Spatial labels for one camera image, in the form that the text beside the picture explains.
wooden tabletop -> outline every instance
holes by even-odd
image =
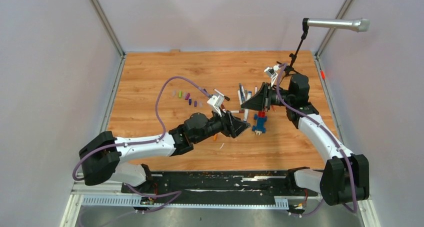
[[[239,110],[239,83],[249,91],[270,78],[264,73],[276,61],[290,62],[291,51],[207,51],[129,53],[114,102],[109,130],[114,136],[146,137],[162,132],[155,115],[155,102],[164,82],[173,76],[186,77],[208,92],[216,88],[231,98],[225,101],[227,110]],[[324,122],[335,132],[321,82],[311,52],[300,51],[294,68],[309,77],[309,101],[318,109]],[[287,88],[289,78],[281,87]],[[188,101],[173,96],[173,91],[190,93],[192,101],[202,107],[188,105]],[[182,124],[191,114],[212,116],[207,98],[191,84],[181,79],[169,82],[159,102],[159,116],[166,130]],[[238,138],[218,134],[194,145],[194,150],[172,157],[151,157],[135,160],[133,164],[147,164],[151,170],[285,170],[308,166],[324,168],[324,161],[311,142],[286,117],[284,107],[270,110],[265,123],[266,133],[255,135],[247,129]],[[256,124],[250,111],[248,122]],[[243,114],[235,114],[243,119]]]

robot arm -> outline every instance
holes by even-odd
[[[350,164],[356,199],[366,200],[369,197],[368,160],[363,154],[355,155],[331,133],[318,110],[308,101],[310,89],[308,81],[307,76],[297,72],[292,75],[287,90],[264,82],[259,91],[241,107],[255,111],[268,111],[271,105],[284,106],[278,98],[277,91],[279,91],[286,104],[303,113],[300,115],[286,107],[287,118],[308,137],[326,165],[322,172],[308,167],[289,169],[287,178],[290,189],[306,188],[320,193],[330,206],[352,202],[351,181],[347,168],[347,164]],[[333,139],[337,141],[340,148],[336,146]],[[340,150],[343,150],[350,163],[346,163]]]
[[[214,110],[211,118],[207,118],[203,113],[194,113],[183,124],[166,132],[160,140],[158,140],[160,134],[124,138],[114,137],[111,131],[100,133],[79,151],[80,159],[106,145],[117,146],[97,152],[82,163],[85,184],[93,186],[110,180],[136,187],[151,178],[151,175],[147,165],[127,163],[130,160],[183,155],[193,150],[194,144],[220,132],[227,137],[236,138],[248,129],[250,124],[233,116],[230,111],[222,111],[218,106],[221,106],[223,99],[221,93],[211,95],[209,99],[211,101],[208,101]]]

metal frame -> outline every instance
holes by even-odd
[[[118,38],[112,29],[111,24],[108,21],[108,18],[105,15],[105,12],[102,9],[102,6],[100,5],[98,0],[90,0],[90,3],[92,4],[95,12],[97,13],[98,17],[100,18],[101,23],[104,26],[104,29],[106,30],[107,34],[110,37],[110,40],[112,41],[113,45],[116,48],[116,51],[118,51],[118,54],[121,56],[121,58],[124,57],[125,52],[124,49],[122,49],[121,44],[118,41]]]
[[[115,80],[113,83],[113,87],[110,93],[110,97],[109,97],[109,101],[107,103],[107,107],[106,107],[106,111],[103,117],[103,121],[100,125],[100,132],[105,131],[109,125],[109,120],[111,117],[111,113],[112,113],[112,109],[114,106],[114,102],[115,102],[115,98],[116,98],[116,94],[117,94],[117,89],[121,80],[121,75],[124,69],[124,63],[126,60],[126,53],[123,50],[121,44],[119,43],[119,40],[116,36],[116,34],[114,33],[100,3],[98,0],[89,0],[94,8],[94,10],[96,11],[100,21],[102,22],[105,31],[107,32],[108,36],[110,37],[113,45],[115,46],[117,52],[119,53],[119,55],[121,56],[121,62],[120,65],[117,69],[116,72],[116,76],[115,76]],[[352,5],[354,0],[345,0],[343,5],[341,6],[339,12],[336,15],[336,19],[342,19],[347,11],[349,10],[350,6]],[[321,63],[321,55],[324,52],[324,50],[326,49],[329,41],[331,40],[334,32],[336,30],[331,28],[328,30],[327,34],[325,35],[323,41],[321,42],[318,50],[313,53],[314,55],[314,61],[315,61],[315,66],[316,69],[318,71],[318,76],[320,78],[321,84],[322,84],[322,88],[325,94],[325,97],[327,99],[327,103],[328,103],[328,107],[332,113],[332,118],[333,118],[333,122],[335,124],[336,130],[337,130],[337,134],[340,138],[340,141],[343,142],[343,136],[342,136],[342,130],[341,130],[341,126],[338,122],[338,114],[336,113],[334,106],[333,106],[333,99],[332,99],[332,95],[330,92],[330,89],[327,86],[326,81],[321,77],[320,72],[321,70],[323,70],[323,66]],[[100,184],[100,185],[96,185],[96,186],[85,186],[85,184],[82,181],[77,181],[74,183],[74,186],[72,188],[72,191],[70,193],[69,196],[69,200],[68,203],[66,205],[66,209],[65,212],[63,214],[62,217],[62,221],[60,223],[61,227],[74,227],[77,219],[78,219],[78,215],[80,212],[80,208],[81,208],[81,204],[85,201],[85,196],[114,196],[115,199],[119,199],[120,197],[122,197],[123,199],[128,199],[129,196],[134,196],[134,194],[127,194],[127,193],[121,193],[121,184],[117,183],[117,182],[113,182],[113,181],[107,181],[104,184]],[[281,196],[281,198],[287,198],[287,199],[297,199],[297,198],[302,198],[302,197],[298,197],[298,196]],[[189,207],[189,208],[193,208],[196,206],[175,206],[175,207]],[[358,202],[358,207],[360,210],[360,215],[362,217],[363,220],[363,224],[365,227],[380,227],[380,222],[378,220],[375,208],[374,208],[374,204],[372,200],[363,200],[363,201],[359,201]]]
[[[341,5],[340,10],[338,11],[337,15],[335,16],[335,19],[342,19],[346,13],[348,12],[349,8],[351,7],[354,0],[344,0],[344,3]],[[316,57],[320,57],[323,51],[326,49],[327,44],[329,43],[330,39],[333,37],[334,32],[336,31],[335,28],[330,28],[327,31],[327,34],[324,37],[324,40],[321,42],[321,44],[318,47],[318,50],[315,53]]]

purple cable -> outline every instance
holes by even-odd
[[[308,216],[311,216],[311,215],[315,214],[321,208],[321,206],[323,204],[324,204],[324,199],[321,199],[321,201],[319,202],[318,206],[314,210],[312,210],[311,212],[305,213],[305,214],[291,213],[290,215],[292,215],[294,217],[300,217],[300,216],[302,216],[302,217],[308,217]]]
[[[132,191],[132,192],[134,192],[134,194],[137,194],[137,195],[139,195],[139,196],[143,196],[143,197],[148,197],[148,198],[162,198],[162,197],[167,197],[167,196],[171,196],[171,195],[175,195],[172,199],[170,199],[170,200],[168,200],[166,203],[164,203],[164,204],[162,204],[161,206],[159,206],[159,207],[157,207],[157,208],[154,208],[154,209],[148,209],[148,210],[142,210],[142,211],[139,211],[139,210],[131,210],[131,211],[129,211],[129,212],[126,212],[126,213],[123,213],[123,214],[121,214],[121,215],[119,215],[119,216],[117,216],[117,217],[115,217],[115,218],[113,218],[113,219],[111,219],[111,220],[109,220],[108,222],[106,222],[106,223],[104,223],[104,224],[102,224],[102,225],[100,225],[99,227],[103,227],[103,226],[107,226],[107,225],[109,225],[110,223],[112,223],[112,222],[115,222],[115,221],[117,221],[118,219],[120,219],[120,218],[122,218],[122,217],[125,217],[125,216],[128,216],[128,215],[131,215],[131,214],[137,214],[137,213],[142,213],[142,214],[145,214],[145,213],[152,213],[152,212],[155,212],[155,211],[159,211],[159,210],[161,210],[161,209],[163,209],[165,206],[167,206],[167,205],[169,205],[172,201],[174,201],[176,198],[178,198],[180,195],[181,195],[181,191],[174,191],[174,192],[169,192],[169,193],[164,193],[164,194],[158,194],[158,195],[149,195],[149,194],[144,194],[144,193],[140,193],[140,192],[138,192],[136,189],[134,189],[134,187],[132,187],[131,185],[129,185],[129,184],[127,184],[127,183],[125,183],[125,185]],[[84,227],[84,225],[82,224],[82,215],[84,214],[84,212],[80,212],[80,214],[79,214],[79,216],[78,216],[78,225],[79,225],[79,227]]]
[[[282,73],[284,72],[284,69],[286,68],[287,63],[284,63],[282,66],[282,69],[280,70],[280,72],[278,73],[278,77],[277,77],[277,83],[280,83],[281,80],[281,76]],[[343,151],[343,149],[341,149],[341,146],[339,144],[339,142],[336,140],[336,138],[334,138],[334,136],[332,135],[332,133],[326,129],[324,126],[322,126],[318,121],[316,121],[315,119],[313,119],[310,116],[307,116],[306,114],[298,111],[297,109],[289,106],[286,102],[284,102],[283,98],[281,97],[281,93],[280,93],[280,84],[278,84],[276,86],[276,92],[277,92],[277,96],[279,101],[289,110],[299,114],[302,117],[306,117],[308,120],[312,121],[314,124],[316,124],[317,126],[319,126],[327,135],[328,137],[330,137],[330,139],[333,141],[333,143],[335,144],[335,146],[337,147],[337,150],[341,153],[341,155],[343,156],[344,161],[346,161],[346,165],[347,165],[347,170],[349,172],[349,180],[350,180],[350,189],[352,191],[352,202],[353,202],[353,209],[351,209],[349,206],[347,206],[346,204],[343,204],[344,207],[346,207],[346,209],[348,209],[350,212],[352,213],[356,213],[358,211],[358,200],[357,200],[357,195],[355,192],[355,182],[354,182],[354,175],[353,175],[353,171],[352,171],[352,166],[350,165],[350,161],[348,159],[348,157],[346,156],[345,152]]]
[[[165,206],[169,205],[172,201],[174,201],[176,198],[178,198],[178,196],[181,195],[181,191],[174,191],[174,192],[169,192],[169,193],[164,193],[164,194],[158,194],[158,195],[149,195],[149,194],[144,194],[144,193],[140,193],[138,192],[134,187],[132,187],[129,184],[125,184],[132,192],[134,192],[135,194],[139,195],[139,196],[143,196],[143,197],[149,197],[149,198],[162,198],[162,197],[167,197],[167,196],[171,196],[171,195],[175,195],[172,199],[168,200],[168,202],[162,204],[161,206],[154,208],[154,209],[149,209],[149,210],[143,210],[143,214],[144,213],[151,213],[151,212],[155,212],[155,211],[159,211],[161,209],[163,209]]]
[[[197,84],[195,84],[193,81],[191,81],[191,80],[189,80],[188,78],[185,78],[185,77],[182,77],[182,76],[174,76],[174,77],[171,77],[171,78],[169,78],[164,84],[163,84],[163,86],[162,86],[162,88],[160,89],[160,92],[159,92],[159,95],[157,96],[157,99],[156,99],[156,103],[154,104],[154,111],[155,111],[155,113],[156,113],[156,117],[157,117],[157,120],[160,122],[160,125],[162,126],[162,134],[160,135],[160,137],[159,138],[157,138],[157,139],[151,139],[151,140],[145,140],[145,141],[138,141],[138,142],[130,142],[130,143],[128,143],[128,145],[129,146],[131,146],[131,145],[142,145],[142,144],[150,144],[150,143],[155,143],[156,141],[160,141],[161,139],[163,139],[164,138],[164,136],[165,136],[165,133],[166,133],[166,128],[165,128],[165,124],[164,124],[164,122],[162,121],[162,119],[161,119],[161,117],[159,117],[159,112],[158,112],[158,105],[159,105],[159,100],[161,99],[161,96],[162,96],[162,92],[164,91],[164,89],[165,89],[165,87],[167,86],[167,84],[171,81],[171,80],[174,80],[174,79],[181,79],[181,80],[185,80],[185,81],[187,81],[187,82],[189,82],[190,84],[192,84],[194,87],[196,87],[196,89],[198,89],[200,92],[202,92],[202,94],[204,94],[205,96],[207,96],[208,98],[210,97],[210,95],[206,92],[206,91],[204,91],[202,88],[200,88]],[[93,150],[93,151],[91,151],[90,153],[88,153],[88,154],[86,154],[77,164],[76,164],[76,166],[75,166],[75,168],[73,168],[73,171],[72,171],[72,178],[75,180],[75,181],[82,181],[82,180],[84,180],[84,178],[78,178],[77,177],[77,171],[78,171],[78,168],[83,164],[83,162],[84,161],[86,161],[86,159],[88,159],[90,156],[92,156],[92,155],[94,155],[95,153],[97,153],[97,152],[100,152],[100,151],[103,151],[103,150],[106,150],[106,149],[108,149],[108,148],[112,148],[112,147],[118,147],[118,146],[124,146],[124,143],[119,143],[119,144],[116,144],[116,143],[114,143],[114,144],[108,144],[108,145],[105,145],[105,146],[102,146],[102,147],[100,147],[100,148],[97,148],[97,149],[95,149],[95,150]]]

